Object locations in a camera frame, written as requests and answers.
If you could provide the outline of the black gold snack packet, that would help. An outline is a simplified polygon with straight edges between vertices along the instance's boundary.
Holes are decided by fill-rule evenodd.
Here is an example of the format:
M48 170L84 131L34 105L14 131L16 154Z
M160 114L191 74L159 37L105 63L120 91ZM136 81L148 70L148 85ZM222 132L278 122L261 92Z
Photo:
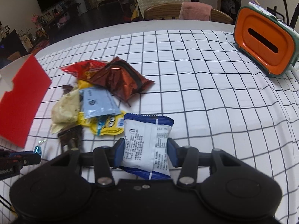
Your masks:
M60 132L57 137L61 145L62 153L73 148L82 151L83 128L81 125L64 130Z

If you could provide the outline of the white blue snack packet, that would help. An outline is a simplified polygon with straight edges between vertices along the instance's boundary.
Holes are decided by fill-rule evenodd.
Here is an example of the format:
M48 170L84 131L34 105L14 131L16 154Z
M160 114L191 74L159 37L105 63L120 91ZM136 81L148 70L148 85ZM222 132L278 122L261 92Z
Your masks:
M125 114L120 168L146 180L170 179L167 141L173 124L167 116Z

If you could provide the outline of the beige paper snack packet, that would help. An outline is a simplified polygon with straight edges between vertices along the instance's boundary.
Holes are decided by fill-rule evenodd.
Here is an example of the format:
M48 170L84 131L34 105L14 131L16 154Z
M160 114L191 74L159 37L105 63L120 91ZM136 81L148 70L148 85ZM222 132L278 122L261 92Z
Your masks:
M80 112L80 93L78 88L64 94L51 110L51 133L55 134L78 121Z

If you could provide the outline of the yellow minion snack packet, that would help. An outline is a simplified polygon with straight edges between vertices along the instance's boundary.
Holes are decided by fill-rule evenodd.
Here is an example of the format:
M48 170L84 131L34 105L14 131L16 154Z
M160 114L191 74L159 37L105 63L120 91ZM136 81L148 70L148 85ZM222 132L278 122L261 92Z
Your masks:
M79 80L78 81L78 89L85 89L89 87L94 87L94 85ZM82 97L80 96L80 105L82 107ZM106 115L100 117L93 117L93 118L84 118L83 112L78 114L78 124L81 126L88 127L91 132L96 136L116 136L120 135L124 131L124 115L126 114L125 111L120 110L121 113L119 115Z

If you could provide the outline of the light blue snack packet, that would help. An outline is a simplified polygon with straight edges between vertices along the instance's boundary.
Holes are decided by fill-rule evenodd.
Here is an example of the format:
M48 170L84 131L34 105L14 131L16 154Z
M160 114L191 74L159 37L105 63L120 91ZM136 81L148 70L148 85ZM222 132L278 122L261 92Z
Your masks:
M110 92L104 88L89 87L79 90L79 94L85 119L121 113Z

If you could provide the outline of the white grid tablecloth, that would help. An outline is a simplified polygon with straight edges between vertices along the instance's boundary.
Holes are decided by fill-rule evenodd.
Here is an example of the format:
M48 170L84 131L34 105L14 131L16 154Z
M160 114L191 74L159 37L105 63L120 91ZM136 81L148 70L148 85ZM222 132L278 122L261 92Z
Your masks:
M298 76L266 77L237 51L230 32L160 30L88 41L39 58L52 80L31 126L27 148L46 138L43 158L59 153L50 108L74 78L61 66L120 57L154 85L122 110L174 120L171 136L201 151L221 148L276 180L281 223L298 222Z

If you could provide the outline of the red white cardboard box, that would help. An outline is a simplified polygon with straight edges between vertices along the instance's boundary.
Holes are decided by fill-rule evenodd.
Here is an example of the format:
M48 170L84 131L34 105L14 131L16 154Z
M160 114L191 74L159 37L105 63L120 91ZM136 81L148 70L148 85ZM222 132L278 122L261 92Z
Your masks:
M50 78L32 54L1 69L2 139L25 147L34 117L50 85Z

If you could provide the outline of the dark brown small snack packet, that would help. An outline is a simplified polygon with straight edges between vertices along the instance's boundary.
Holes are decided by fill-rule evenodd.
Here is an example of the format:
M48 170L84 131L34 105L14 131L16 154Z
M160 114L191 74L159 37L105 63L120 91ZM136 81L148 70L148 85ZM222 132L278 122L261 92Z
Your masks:
M74 87L70 84L63 85L62 86L63 95L66 95L66 94L70 93L73 89L74 89Z

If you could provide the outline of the dark red foil snack bag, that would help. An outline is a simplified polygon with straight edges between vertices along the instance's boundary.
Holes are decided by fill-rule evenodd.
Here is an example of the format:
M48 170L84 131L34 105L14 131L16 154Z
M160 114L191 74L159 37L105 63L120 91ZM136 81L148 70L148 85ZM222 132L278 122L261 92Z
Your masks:
M154 81L145 78L119 57L115 57L91 76L89 82L106 88L124 102L128 102L134 95L147 90L154 84Z

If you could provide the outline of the red chips bag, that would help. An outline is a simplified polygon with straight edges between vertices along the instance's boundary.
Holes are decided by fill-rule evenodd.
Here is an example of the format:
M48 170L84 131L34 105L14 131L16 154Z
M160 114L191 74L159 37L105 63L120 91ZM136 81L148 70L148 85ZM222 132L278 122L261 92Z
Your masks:
M89 81L89 79L103 69L107 63L107 61L84 60L67 66L62 66L60 69L79 80Z

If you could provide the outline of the orange green tissue box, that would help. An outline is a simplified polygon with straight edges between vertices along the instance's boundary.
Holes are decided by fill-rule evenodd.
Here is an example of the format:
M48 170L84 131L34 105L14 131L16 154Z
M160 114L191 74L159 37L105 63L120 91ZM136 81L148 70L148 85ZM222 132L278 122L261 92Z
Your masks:
M298 61L298 33L253 3L239 10L234 40L271 77L282 76Z

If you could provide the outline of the wooden chair with pink towel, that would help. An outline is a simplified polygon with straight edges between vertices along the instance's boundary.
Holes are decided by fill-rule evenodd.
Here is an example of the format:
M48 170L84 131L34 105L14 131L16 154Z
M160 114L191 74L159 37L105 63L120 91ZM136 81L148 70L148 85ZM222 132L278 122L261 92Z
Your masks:
M182 3L166 3L150 7L144 11L144 20L179 19ZM212 8L211 22L233 24L233 19L226 13Z

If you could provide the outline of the pink towel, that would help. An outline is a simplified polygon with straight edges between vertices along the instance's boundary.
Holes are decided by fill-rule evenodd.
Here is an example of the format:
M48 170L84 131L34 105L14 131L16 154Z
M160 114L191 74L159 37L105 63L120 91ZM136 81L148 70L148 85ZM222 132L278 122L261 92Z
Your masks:
M181 20L211 20L212 6L192 1L184 1L181 5L179 19Z

